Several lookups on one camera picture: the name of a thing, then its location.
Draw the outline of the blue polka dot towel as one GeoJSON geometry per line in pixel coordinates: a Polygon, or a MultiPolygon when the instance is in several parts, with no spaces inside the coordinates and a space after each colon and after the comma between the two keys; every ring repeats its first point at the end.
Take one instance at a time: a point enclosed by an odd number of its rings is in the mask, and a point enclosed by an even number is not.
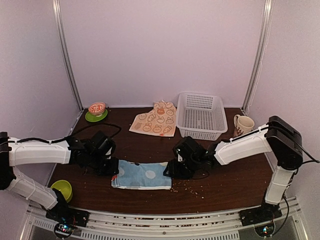
{"type": "Polygon", "coordinates": [[[118,162],[118,174],[112,177],[111,186],[125,190],[170,190],[172,178],[165,176],[168,163],[118,162]]]}

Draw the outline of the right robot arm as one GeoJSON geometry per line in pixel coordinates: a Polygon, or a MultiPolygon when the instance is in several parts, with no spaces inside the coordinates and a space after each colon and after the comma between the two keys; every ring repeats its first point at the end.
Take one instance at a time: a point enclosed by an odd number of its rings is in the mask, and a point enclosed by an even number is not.
{"type": "Polygon", "coordinates": [[[273,153],[277,160],[271,181],[264,195],[265,203],[256,210],[259,220],[268,220],[275,212],[292,177],[303,163],[301,134],[277,115],[257,129],[212,143],[208,148],[190,136],[183,137],[173,147],[174,159],[163,175],[176,179],[191,179],[205,167],[226,166],[237,160],[264,153],[273,153]]]}

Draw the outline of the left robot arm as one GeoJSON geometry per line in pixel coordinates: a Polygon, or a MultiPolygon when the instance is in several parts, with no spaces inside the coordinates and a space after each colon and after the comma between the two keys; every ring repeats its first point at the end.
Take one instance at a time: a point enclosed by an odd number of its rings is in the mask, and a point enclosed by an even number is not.
{"type": "Polygon", "coordinates": [[[17,169],[19,165],[61,164],[78,165],[94,170],[98,176],[114,176],[119,172],[119,160],[113,157],[116,144],[102,131],[91,139],[73,136],[63,139],[18,139],[0,134],[0,188],[13,191],[27,200],[37,202],[61,222],[72,218],[63,194],[56,188],[45,187],[17,169]]]}

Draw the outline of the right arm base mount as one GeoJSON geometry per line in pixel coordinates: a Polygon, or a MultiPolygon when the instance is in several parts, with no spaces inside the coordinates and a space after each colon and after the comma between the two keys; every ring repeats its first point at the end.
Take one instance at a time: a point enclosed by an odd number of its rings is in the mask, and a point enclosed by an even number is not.
{"type": "Polygon", "coordinates": [[[256,225],[264,222],[270,222],[275,218],[282,216],[282,211],[278,207],[255,207],[239,212],[242,226],[256,225]]]}

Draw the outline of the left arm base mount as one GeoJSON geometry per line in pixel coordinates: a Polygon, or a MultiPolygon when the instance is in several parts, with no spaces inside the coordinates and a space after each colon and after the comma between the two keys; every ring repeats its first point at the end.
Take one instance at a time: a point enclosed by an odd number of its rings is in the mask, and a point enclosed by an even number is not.
{"type": "Polygon", "coordinates": [[[61,224],[74,227],[86,227],[90,213],[84,210],[68,208],[66,212],[56,212],[53,209],[46,210],[45,217],[61,224]]]}

